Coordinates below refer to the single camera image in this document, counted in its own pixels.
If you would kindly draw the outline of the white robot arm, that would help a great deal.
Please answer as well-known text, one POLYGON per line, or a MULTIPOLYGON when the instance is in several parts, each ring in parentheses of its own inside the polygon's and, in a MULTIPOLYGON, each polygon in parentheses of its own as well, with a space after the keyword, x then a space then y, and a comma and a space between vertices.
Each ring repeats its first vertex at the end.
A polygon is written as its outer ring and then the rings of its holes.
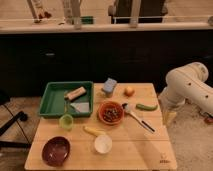
POLYGON ((163 124, 169 123, 173 113, 188 99, 204 113, 213 117, 213 87, 205 83, 209 72, 200 62, 193 62, 170 70, 166 77, 166 87, 159 94, 163 124))

